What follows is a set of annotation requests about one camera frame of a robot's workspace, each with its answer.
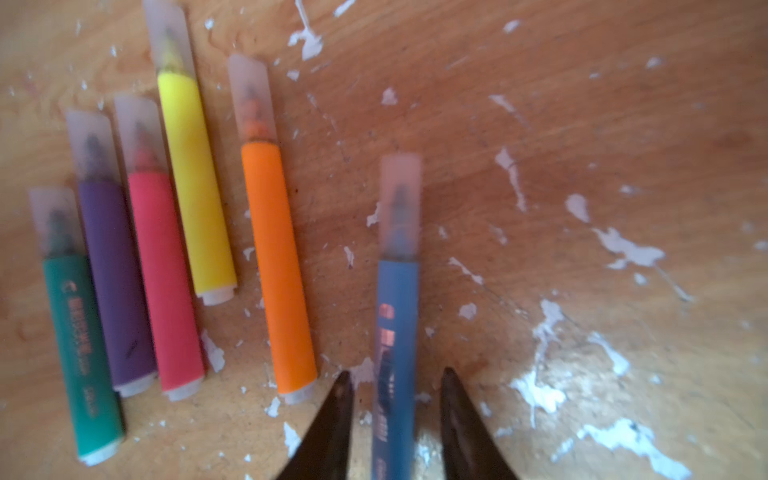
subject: yellow marker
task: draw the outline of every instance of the yellow marker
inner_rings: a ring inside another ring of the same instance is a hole
[[[187,23],[178,5],[145,0],[144,11],[192,283],[205,305],[217,305],[234,296],[237,278]]]
[[[266,66],[232,55],[230,84],[277,391],[290,405],[309,398],[317,368]]]

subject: purple marker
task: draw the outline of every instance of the purple marker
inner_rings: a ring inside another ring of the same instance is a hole
[[[67,128],[112,387],[128,397],[152,385],[157,363],[112,127],[104,115],[70,110]]]

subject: pink marker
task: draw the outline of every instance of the pink marker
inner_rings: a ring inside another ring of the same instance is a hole
[[[121,94],[114,104],[160,383],[174,402],[200,388],[205,370],[160,114],[149,98]]]

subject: blue marker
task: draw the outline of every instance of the blue marker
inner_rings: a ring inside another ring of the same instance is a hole
[[[411,478],[421,182],[419,155],[396,154],[382,159],[371,468],[374,480]]]

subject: wooden table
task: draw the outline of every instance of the wooden table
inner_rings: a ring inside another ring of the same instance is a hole
[[[156,384],[123,402],[127,439],[90,469],[74,452],[26,190],[72,184],[66,109],[103,102],[114,117],[118,92],[157,97],[144,13],[129,0],[0,7],[0,476],[272,478],[287,460],[283,423],[303,434],[338,368],[372,355],[378,247],[366,218],[380,157],[416,151],[417,391],[432,396],[417,408],[431,459],[419,456],[416,475],[442,477],[437,388],[454,366],[492,411],[489,430],[512,428],[497,441],[523,478],[662,478],[648,458],[576,437],[622,418],[652,429],[658,451],[696,478],[768,477],[768,251],[758,248],[768,240],[768,5],[358,0],[337,18],[338,5],[306,0],[324,47],[302,61],[300,45],[286,46],[302,28],[293,2],[185,2],[240,280],[234,300],[197,305],[197,318],[227,363],[187,401],[169,403]],[[320,374],[312,400],[275,419],[264,412],[276,391],[257,265],[241,253],[253,238],[226,72],[236,51],[280,59],[273,98]],[[382,105],[390,87],[399,101]],[[526,211],[495,161],[503,147]],[[587,200],[589,224],[567,211],[572,194]],[[662,270],[606,268],[617,256],[591,228],[609,227],[663,250]],[[509,384],[535,363],[544,299],[567,319],[537,385],[567,400],[539,409],[533,429]],[[458,314],[470,303],[472,320]],[[631,363],[626,375],[588,341],[593,331]],[[361,419],[370,384],[356,405]],[[353,438],[350,477],[367,478],[371,427],[355,421]]]

